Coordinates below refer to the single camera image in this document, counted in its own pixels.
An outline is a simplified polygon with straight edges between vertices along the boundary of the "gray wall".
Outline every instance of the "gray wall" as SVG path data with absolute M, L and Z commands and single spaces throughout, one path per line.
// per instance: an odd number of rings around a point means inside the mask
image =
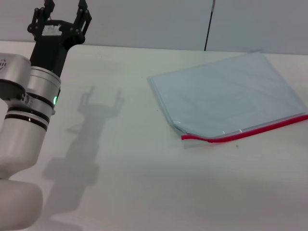
M 308 54 L 307 0 L 217 0 L 208 51 Z
M 27 32 L 43 0 L 0 0 L 0 40 L 33 41 Z M 78 0 L 54 0 L 53 19 L 73 22 Z M 203 50 L 212 0 L 87 0 L 87 44 Z

